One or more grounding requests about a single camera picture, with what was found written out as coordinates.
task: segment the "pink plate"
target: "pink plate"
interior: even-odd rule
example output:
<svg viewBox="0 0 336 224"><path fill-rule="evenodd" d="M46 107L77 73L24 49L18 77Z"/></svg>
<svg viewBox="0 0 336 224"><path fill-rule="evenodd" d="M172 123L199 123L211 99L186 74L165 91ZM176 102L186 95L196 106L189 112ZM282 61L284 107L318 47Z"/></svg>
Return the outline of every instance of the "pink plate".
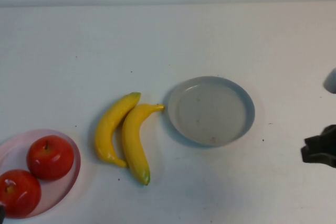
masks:
<svg viewBox="0 0 336 224"><path fill-rule="evenodd" d="M41 137L56 135L66 139L72 146L75 160L71 170L59 180L45 182L39 180L42 189L40 203L26 218L42 214L59 203L73 187L80 169L80 154L75 142L67 135L54 130L32 130L14 136L0 145L0 174L12 169L28 170L26 155L33 142Z"/></svg>

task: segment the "banana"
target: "banana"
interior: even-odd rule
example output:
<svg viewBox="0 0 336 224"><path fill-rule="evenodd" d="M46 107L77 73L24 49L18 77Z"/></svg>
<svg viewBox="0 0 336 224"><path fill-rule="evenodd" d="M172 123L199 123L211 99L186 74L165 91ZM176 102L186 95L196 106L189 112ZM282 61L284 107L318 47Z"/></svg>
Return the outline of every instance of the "banana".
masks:
<svg viewBox="0 0 336 224"><path fill-rule="evenodd" d="M127 167L125 160L117 157L113 145L112 135L126 114L134 108L140 100L141 93L134 92L125 95L117 101L100 119L95 135L95 149L98 157L107 163L120 167Z"/></svg>
<svg viewBox="0 0 336 224"><path fill-rule="evenodd" d="M148 185L151 179L149 165L140 142L142 122L155 111L164 110L164 105L140 104L126 116L122 126L122 146L133 176Z"/></svg>

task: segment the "black object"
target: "black object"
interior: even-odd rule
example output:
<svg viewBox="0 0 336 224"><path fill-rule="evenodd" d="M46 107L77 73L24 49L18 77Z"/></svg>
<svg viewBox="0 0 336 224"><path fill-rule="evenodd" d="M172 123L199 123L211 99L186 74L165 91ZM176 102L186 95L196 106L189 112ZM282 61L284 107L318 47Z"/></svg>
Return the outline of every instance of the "black object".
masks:
<svg viewBox="0 0 336 224"><path fill-rule="evenodd" d="M321 135L305 139L301 149L305 163L321 163L336 168L336 125L324 128Z"/></svg>
<svg viewBox="0 0 336 224"><path fill-rule="evenodd" d="M5 219L5 208L3 206L0 206L0 224L4 222Z"/></svg>

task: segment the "red apple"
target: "red apple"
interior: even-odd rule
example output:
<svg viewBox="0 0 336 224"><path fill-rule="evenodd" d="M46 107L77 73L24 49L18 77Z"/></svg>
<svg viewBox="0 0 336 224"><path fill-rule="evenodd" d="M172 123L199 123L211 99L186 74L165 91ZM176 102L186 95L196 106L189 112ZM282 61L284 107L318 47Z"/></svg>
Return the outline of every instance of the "red apple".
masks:
<svg viewBox="0 0 336 224"><path fill-rule="evenodd" d="M39 179L60 179L70 171L74 163L73 152L69 142L59 136L42 137L29 148L28 169Z"/></svg>
<svg viewBox="0 0 336 224"><path fill-rule="evenodd" d="M9 218L24 218L41 199L38 180L26 170L9 170L0 176L0 205Z"/></svg>

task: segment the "table surface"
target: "table surface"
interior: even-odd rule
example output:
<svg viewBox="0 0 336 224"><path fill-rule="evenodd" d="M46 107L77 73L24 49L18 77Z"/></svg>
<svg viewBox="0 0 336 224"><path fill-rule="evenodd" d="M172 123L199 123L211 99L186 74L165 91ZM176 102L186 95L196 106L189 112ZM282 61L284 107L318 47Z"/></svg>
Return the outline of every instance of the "table surface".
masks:
<svg viewBox="0 0 336 224"><path fill-rule="evenodd" d="M334 223L336 170L304 164L300 148L335 123L322 84L336 63L336 2L0 8L0 20L0 140L55 129L82 155L62 202L5 223ZM97 160L95 127L116 99L166 103L197 76L249 92L247 135L202 148L157 113L141 130L148 187Z"/></svg>

